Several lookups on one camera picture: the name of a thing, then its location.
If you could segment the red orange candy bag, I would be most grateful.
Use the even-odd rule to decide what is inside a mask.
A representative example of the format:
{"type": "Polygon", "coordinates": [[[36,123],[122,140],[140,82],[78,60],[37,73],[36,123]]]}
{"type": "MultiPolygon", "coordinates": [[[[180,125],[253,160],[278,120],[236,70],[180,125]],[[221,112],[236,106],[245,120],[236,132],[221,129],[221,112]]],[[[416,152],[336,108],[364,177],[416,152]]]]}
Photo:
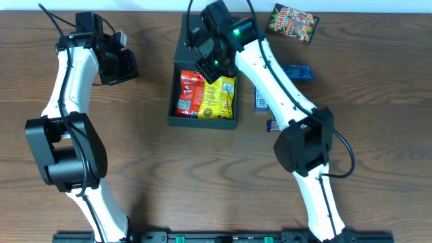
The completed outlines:
{"type": "Polygon", "coordinates": [[[174,115],[197,118],[203,101],[205,78],[198,72],[182,70],[181,91],[174,115]]]}

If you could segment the yellow snack bag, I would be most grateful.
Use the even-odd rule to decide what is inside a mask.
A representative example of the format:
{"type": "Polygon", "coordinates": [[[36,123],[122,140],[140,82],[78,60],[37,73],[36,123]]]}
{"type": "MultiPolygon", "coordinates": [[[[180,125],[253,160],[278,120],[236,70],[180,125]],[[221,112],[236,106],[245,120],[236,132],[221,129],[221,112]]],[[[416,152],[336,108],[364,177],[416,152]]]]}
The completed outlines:
{"type": "Polygon", "coordinates": [[[232,120],[235,85],[236,78],[226,76],[221,76],[212,84],[205,81],[198,118],[232,120]]]}

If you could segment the Haribo gummy candy bag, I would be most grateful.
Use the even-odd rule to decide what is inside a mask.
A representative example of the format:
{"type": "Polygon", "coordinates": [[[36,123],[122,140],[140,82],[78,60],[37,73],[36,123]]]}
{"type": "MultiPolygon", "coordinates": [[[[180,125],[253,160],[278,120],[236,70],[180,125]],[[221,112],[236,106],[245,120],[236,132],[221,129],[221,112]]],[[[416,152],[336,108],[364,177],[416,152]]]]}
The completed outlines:
{"type": "Polygon", "coordinates": [[[314,14],[276,3],[266,30],[310,43],[319,21],[314,14]]]}

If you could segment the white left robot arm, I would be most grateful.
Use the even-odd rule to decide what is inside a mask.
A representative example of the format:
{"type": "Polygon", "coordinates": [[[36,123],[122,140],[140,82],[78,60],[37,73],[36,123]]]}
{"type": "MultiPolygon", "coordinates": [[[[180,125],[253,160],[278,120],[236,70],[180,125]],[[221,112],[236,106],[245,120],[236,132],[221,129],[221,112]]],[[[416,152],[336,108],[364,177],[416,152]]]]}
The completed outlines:
{"type": "Polygon", "coordinates": [[[71,198],[93,232],[83,242],[139,242],[105,179],[107,151],[88,116],[95,76],[115,85],[138,76],[126,35],[75,32],[59,39],[51,98],[25,135],[45,184],[71,198]]]}

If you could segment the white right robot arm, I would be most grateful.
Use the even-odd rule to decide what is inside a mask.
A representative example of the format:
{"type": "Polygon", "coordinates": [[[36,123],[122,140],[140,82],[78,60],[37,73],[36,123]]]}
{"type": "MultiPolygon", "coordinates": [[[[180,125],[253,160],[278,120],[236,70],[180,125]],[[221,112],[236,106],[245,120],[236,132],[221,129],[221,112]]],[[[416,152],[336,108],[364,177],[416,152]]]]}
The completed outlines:
{"type": "Polygon", "coordinates": [[[188,30],[188,43],[200,54],[196,66],[214,81],[232,68],[242,72],[263,95],[279,126],[273,150],[282,167],[293,174],[308,213],[308,229],[320,242],[339,241],[345,223],[339,216],[330,179],[329,152],[334,128],[328,108],[317,109],[278,64],[269,42],[252,19],[206,20],[203,29],[188,30]]]}

